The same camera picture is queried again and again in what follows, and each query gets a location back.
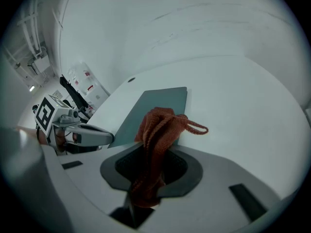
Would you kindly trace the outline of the person's left hand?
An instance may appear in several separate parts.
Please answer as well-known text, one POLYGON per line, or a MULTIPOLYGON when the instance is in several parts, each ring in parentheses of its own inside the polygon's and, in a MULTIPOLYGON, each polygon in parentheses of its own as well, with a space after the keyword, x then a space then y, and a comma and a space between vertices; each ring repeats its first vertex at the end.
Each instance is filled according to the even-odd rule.
POLYGON ((69 141, 77 142, 77 133, 66 132, 61 128, 57 128, 55 130, 56 146, 60 152, 64 152, 66 150, 65 145, 67 137, 69 141))

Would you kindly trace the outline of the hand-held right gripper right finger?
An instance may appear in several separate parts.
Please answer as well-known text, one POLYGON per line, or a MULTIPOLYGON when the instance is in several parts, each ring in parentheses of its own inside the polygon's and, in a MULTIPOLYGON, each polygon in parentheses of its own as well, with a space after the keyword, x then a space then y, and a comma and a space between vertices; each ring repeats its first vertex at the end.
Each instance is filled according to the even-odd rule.
POLYGON ((250 220, 229 189, 237 184, 243 184, 266 210, 281 201, 267 184, 229 159, 184 146, 174 149, 198 160, 203 177, 187 195, 161 199, 139 227, 142 233, 230 233, 247 226, 250 220))

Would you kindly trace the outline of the white wall utility box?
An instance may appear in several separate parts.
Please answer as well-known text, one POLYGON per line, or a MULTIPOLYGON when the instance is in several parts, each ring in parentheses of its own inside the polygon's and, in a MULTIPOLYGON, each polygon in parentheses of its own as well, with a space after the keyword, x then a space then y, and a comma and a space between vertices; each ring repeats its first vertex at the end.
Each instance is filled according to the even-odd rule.
POLYGON ((27 66, 30 67, 36 75, 45 72, 46 69, 51 67, 48 55, 39 56, 37 59, 31 59, 27 66))

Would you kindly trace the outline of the clear water jug red label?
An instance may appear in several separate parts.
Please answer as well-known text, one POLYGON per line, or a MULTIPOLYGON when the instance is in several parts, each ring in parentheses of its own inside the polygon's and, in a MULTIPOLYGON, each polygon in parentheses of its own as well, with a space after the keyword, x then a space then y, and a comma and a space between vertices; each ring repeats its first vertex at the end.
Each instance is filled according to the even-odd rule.
POLYGON ((89 90, 97 86, 97 82, 86 63, 82 62, 81 70, 81 85, 83 87, 83 91, 87 93, 89 90))
POLYGON ((68 76, 70 77, 71 82, 78 87, 80 84, 80 79, 75 66, 72 66, 68 69, 68 76))

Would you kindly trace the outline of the white desk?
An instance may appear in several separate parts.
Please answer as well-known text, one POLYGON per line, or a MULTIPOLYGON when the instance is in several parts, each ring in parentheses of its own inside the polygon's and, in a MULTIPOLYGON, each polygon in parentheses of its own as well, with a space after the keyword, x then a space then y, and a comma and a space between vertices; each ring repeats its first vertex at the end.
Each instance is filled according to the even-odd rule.
POLYGON ((303 182, 311 157, 311 127, 285 86, 241 56, 201 57, 134 75, 101 105, 90 124, 116 133, 146 90, 186 87, 185 114, 208 127, 179 143, 228 158, 281 198, 303 182))

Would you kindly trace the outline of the grey notebook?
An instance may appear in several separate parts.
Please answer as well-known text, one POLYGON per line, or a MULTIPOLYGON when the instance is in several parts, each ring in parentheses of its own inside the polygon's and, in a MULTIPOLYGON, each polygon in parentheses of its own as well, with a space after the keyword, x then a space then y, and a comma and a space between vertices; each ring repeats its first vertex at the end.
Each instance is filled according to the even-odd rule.
POLYGON ((187 94, 186 87, 144 91, 114 135, 114 142, 108 147, 134 142, 144 116, 155 107, 171 108, 176 115, 184 114, 187 94))

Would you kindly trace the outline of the person's left forearm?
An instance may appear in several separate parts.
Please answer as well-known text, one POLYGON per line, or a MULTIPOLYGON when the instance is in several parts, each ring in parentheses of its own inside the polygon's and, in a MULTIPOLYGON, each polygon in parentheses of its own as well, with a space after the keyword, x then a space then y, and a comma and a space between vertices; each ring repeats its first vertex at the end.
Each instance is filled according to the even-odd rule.
POLYGON ((22 130, 24 131, 27 135, 34 137, 41 145, 48 145, 46 136, 44 132, 37 128, 37 129, 30 129, 30 128, 25 128, 21 126, 16 126, 17 130, 22 130))

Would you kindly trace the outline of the white ceiling pipes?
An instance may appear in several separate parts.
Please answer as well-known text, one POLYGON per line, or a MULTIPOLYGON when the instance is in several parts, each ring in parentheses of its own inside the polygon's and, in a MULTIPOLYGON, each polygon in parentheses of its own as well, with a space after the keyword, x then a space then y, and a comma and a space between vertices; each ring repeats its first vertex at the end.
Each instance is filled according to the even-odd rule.
POLYGON ((29 51, 35 59, 41 58, 47 49, 41 46, 40 34, 39 34, 39 0, 25 0, 20 9, 20 19, 17 22, 23 32, 24 39, 28 46, 29 51))

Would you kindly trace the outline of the white water dispenser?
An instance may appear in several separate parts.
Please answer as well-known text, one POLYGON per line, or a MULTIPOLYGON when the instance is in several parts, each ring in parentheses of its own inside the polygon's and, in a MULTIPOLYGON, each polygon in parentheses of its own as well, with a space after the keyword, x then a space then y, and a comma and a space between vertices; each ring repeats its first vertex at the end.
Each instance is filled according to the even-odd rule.
POLYGON ((102 86, 95 81, 85 81, 82 83, 84 99, 96 107, 100 107, 109 97, 102 86))

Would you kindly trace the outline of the rust red cloth pouch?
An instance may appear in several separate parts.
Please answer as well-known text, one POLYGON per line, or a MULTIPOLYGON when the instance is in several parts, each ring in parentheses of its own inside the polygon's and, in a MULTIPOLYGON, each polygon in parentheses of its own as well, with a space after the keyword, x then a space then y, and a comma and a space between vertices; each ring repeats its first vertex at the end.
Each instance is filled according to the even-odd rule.
POLYGON ((208 128, 188 119, 184 114, 176 115, 172 108, 155 107, 143 118, 135 136, 143 143, 141 171, 131 186, 131 200, 140 208, 159 205, 157 191, 165 186, 162 164, 167 150, 183 131, 195 135, 208 133, 208 128))

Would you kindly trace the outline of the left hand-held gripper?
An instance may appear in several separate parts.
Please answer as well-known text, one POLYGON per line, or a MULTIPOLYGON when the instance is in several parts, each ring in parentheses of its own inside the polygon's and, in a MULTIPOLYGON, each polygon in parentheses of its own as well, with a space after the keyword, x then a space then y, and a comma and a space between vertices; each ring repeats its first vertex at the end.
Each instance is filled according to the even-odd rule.
POLYGON ((46 95, 35 113, 35 121, 47 139, 48 146, 60 152, 56 146, 55 130, 65 131, 66 150, 78 152, 80 147, 109 145, 114 141, 114 135, 99 127, 80 123, 78 112, 59 98, 46 95))

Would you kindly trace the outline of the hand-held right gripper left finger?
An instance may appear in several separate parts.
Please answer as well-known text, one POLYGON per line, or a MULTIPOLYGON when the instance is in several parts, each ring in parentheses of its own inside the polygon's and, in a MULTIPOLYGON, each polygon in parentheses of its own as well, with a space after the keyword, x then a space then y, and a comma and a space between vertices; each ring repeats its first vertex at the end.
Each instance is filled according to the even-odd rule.
POLYGON ((105 160, 117 159, 141 147, 130 143, 89 153, 57 156, 52 147, 43 145, 45 165, 64 215, 62 221, 71 229, 137 229, 143 216, 130 202, 128 191, 112 187, 125 179, 115 165, 105 160))

